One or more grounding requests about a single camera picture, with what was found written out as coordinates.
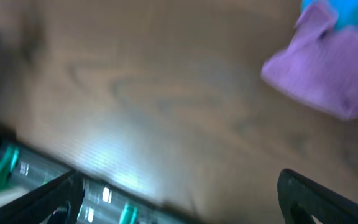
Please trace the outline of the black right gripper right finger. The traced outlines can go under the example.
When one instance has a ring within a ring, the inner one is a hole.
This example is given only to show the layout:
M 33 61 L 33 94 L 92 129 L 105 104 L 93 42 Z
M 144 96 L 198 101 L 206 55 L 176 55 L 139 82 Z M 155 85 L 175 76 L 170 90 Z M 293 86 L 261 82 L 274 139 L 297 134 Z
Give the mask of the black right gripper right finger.
M 286 224 L 358 223 L 358 204 L 291 169 L 277 182 L 279 206 Z

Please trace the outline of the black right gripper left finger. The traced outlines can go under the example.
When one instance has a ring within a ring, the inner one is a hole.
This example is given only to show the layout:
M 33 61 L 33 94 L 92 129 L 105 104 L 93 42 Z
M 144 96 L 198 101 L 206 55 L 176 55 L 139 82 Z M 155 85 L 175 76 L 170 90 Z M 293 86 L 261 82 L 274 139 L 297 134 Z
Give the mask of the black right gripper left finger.
M 76 223 L 84 196 L 82 176 L 71 170 L 0 207 L 0 223 Z

